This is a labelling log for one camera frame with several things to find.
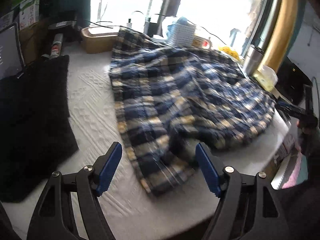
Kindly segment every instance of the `laptop screen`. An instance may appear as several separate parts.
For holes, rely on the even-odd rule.
[[[0,31],[0,80],[16,75],[24,66],[17,28],[14,23]]]

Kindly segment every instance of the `white label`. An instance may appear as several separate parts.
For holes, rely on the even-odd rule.
[[[67,24],[67,22],[60,22],[60,23],[56,24],[56,27],[61,27],[61,26],[64,26],[66,24]]]

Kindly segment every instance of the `blue gripper pad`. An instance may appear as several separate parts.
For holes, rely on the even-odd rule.
[[[216,197],[221,197],[221,188],[219,183],[219,175],[215,170],[212,162],[202,147],[200,143],[196,146],[196,160],[199,163],[200,169],[204,175],[205,181],[209,187],[209,190],[216,195]]]
[[[117,143],[99,174],[99,184],[96,189],[98,196],[101,196],[102,193],[108,190],[111,180],[121,160],[121,156],[122,146],[120,143]]]

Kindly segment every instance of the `yellow curtain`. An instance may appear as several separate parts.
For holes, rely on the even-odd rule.
[[[287,52],[298,12],[298,0],[281,0],[278,19],[260,66],[277,72]]]

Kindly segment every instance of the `pink cloth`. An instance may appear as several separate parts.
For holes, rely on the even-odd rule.
[[[299,172],[300,172],[301,159],[302,159],[302,153],[299,152],[297,155],[296,165],[292,171],[292,174],[290,175],[288,181],[283,184],[282,188],[289,188],[289,187],[293,187],[296,185],[297,178],[298,178]]]

